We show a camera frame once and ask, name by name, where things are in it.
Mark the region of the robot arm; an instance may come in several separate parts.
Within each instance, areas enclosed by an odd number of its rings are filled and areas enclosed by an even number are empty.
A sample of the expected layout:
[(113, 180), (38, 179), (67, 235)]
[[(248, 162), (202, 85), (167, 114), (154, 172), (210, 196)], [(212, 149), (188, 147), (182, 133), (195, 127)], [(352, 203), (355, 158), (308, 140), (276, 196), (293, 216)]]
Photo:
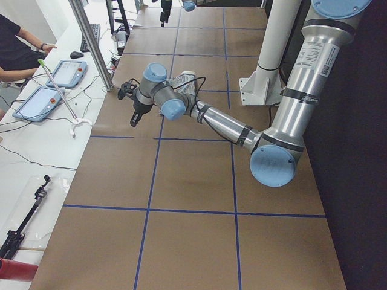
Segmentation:
[[(182, 6), (186, 12), (193, 11), (196, 8), (195, 1), (182, 1)], [(160, 13), (160, 23), (161, 27), (164, 27), (165, 23), (169, 22), (169, 17), (171, 15), (172, 1), (170, 0), (161, 0), (161, 13)]]
[(282, 187), (296, 174), (304, 151), (303, 134), (319, 104), (331, 69), (342, 46), (353, 41), (369, 1), (311, 1), (301, 32), (303, 44), (287, 84), (280, 83), (281, 61), (290, 38), (300, 1), (274, 1), (255, 71), (241, 78), (244, 106), (277, 106), (274, 120), (264, 131), (201, 101), (193, 72), (170, 78), (159, 63), (150, 63), (140, 81), (122, 84), (120, 97), (133, 100), (131, 126), (157, 106), (168, 120), (184, 115), (208, 125), (220, 137), (250, 152), (253, 177), (268, 187)]

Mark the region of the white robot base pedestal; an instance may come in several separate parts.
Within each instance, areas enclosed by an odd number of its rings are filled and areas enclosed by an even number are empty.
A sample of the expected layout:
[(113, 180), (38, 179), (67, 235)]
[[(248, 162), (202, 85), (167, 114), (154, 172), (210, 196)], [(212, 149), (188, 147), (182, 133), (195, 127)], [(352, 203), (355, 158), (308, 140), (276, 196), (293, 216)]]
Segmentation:
[(301, 0), (273, 1), (256, 70), (239, 80), (242, 105), (268, 106), (281, 101), (279, 69), (300, 4)]

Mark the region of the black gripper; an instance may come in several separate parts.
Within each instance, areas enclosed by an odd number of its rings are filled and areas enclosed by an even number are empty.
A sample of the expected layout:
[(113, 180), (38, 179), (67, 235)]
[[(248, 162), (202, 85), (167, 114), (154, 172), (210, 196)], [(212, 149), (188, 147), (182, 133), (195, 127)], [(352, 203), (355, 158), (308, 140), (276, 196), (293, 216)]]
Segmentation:
[(162, 12), (160, 13), (161, 27), (169, 21), (169, 13), (171, 11), (171, 0), (161, 0)]
[(152, 105), (146, 105), (138, 100), (135, 100), (133, 107), (134, 107), (134, 113), (130, 120), (130, 125), (132, 127), (136, 127), (139, 121), (141, 120), (143, 114), (147, 114), (148, 112), (151, 111)]

